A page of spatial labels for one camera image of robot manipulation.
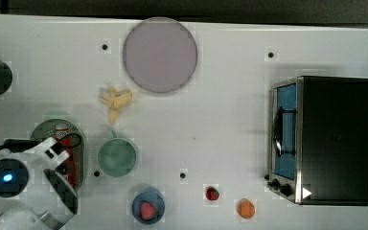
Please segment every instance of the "purple plate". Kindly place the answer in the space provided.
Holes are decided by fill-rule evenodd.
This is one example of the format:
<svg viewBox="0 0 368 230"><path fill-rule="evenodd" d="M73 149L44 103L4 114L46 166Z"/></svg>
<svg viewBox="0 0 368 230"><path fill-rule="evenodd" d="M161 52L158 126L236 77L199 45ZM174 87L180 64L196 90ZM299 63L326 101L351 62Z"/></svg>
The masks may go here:
<svg viewBox="0 0 368 230"><path fill-rule="evenodd" d="M196 69L197 49L191 33L167 17L149 18L127 36L124 65L130 78L154 93L183 86Z"/></svg>

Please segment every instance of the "table surface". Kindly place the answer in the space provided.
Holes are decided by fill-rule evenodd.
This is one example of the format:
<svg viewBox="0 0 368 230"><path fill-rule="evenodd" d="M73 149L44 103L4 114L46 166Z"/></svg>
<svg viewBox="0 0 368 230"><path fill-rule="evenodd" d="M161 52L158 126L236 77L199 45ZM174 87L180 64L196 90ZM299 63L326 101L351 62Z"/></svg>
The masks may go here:
<svg viewBox="0 0 368 230"><path fill-rule="evenodd" d="M14 78L0 96L0 144L29 138L54 117L85 136L80 210L65 229L368 229L368 207L297 206L263 179L270 86L301 75L368 78L368 30L183 22L198 47L194 77L180 90L155 95L135 85L122 63L125 38L139 22L0 15L0 59ZM133 92L113 127L98 100L111 84ZM111 128L137 146L138 162L125 177L95 177ZM213 184L221 192L215 206L203 196ZM153 226L130 212L148 187L167 205ZM234 213L242 198L256 206L250 221ZM15 202L0 199L0 213Z"/></svg>

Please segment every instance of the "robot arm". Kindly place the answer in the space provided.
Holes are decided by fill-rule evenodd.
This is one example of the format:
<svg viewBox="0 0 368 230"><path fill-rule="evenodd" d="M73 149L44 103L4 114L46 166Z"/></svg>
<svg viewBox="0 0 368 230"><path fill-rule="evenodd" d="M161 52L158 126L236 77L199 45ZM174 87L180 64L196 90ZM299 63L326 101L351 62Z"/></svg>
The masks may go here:
<svg viewBox="0 0 368 230"><path fill-rule="evenodd" d="M77 193L55 170L69 157L67 151L54 138L30 149L26 148L31 142L8 141L9 150L23 151L0 158L0 196L16 198L20 204L0 215L0 230L61 228L78 211Z"/></svg>

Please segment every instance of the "toaster oven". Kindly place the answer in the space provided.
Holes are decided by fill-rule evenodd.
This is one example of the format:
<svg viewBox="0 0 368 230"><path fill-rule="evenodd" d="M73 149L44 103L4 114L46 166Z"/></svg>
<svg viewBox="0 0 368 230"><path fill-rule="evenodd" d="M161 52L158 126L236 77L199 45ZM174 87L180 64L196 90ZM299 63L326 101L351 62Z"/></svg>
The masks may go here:
<svg viewBox="0 0 368 230"><path fill-rule="evenodd" d="M270 191L302 205L368 206L368 79L272 86Z"/></svg>

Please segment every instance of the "red object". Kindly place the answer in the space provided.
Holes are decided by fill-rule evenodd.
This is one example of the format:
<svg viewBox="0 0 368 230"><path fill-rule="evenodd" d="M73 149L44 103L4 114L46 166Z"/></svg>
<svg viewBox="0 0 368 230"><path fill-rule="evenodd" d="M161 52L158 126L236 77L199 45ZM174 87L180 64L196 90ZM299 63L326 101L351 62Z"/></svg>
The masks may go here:
<svg viewBox="0 0 368 230"><path fill-rule="evenodd" d="M64 123L56 124L56 140L61 143L64 147L70 147L71 146L71 138L66 137L63 138L68 132L68 126ZM73 157L73 149L66 149L68 154L70 155L68 159L64 161L65 165L68 169L70 169L69 174L66 176L68 182L73 185L73 187L77 186L77 179L76 179L76 165L74 164L74 157Z"/></svg>
<svg viewBox="0 0 368 230"><path fill-rule="evenodd" d="M209 187L206 196L208 200L217 200L219 198L219 192L214 187Z"/></svg>
<svg viewBox="0 0 368 230"><path fill-rule="evenodd" d="M150 220L156 216L156 209L149 202L144 202L142 207L140 207L140 213L142 214L142 219Z"/></svg>

